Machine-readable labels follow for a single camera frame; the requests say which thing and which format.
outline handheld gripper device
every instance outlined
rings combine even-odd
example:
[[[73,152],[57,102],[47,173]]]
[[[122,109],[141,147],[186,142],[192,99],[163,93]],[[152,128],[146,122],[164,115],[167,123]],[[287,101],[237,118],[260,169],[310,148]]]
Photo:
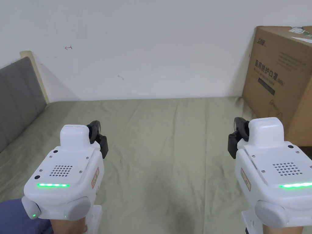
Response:
[[[246,233],[312,225],[312,161],[284,141],[277,118],[234,119],[228,151],[236,159],[235,176],[249,204],[242,212]]]
[[[86,218],[87,234],[98,231],[102,207],[94,205],[107,155],[99,121],[65,125],[61,146],[51,150],[24,187],[22,198],[31,219],[76,221]]]

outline green bedsheet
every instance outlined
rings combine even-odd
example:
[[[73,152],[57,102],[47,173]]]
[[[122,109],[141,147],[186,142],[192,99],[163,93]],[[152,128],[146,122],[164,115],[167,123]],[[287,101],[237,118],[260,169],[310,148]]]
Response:
[[[0,154],[0,201],[21,198],[65,124],[99,120],[109,153],[99,233],[243,234],[247,202],[227,152],[242,98],[57,102]]]

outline cardboard box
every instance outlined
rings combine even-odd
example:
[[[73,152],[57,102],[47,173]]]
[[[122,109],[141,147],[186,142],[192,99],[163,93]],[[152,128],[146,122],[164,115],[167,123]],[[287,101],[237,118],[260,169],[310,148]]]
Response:
[[[312,146],[312,27],[256,30],[243,98],[259,117],[277,117],[285,140]]]

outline blue sleeve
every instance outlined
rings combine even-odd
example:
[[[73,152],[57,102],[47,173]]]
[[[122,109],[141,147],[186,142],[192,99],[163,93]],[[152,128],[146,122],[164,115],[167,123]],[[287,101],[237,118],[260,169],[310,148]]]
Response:
[[[22,200],[9,200],[0,203],[0,234],[52,234],[48,219],[30,219]]]

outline gray upholstered headboard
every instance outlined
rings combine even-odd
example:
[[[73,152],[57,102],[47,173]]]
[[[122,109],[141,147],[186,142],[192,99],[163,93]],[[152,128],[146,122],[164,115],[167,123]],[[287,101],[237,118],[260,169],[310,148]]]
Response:
[[[0,152],[45,107],[46,101],[29,57],[0,69]]]

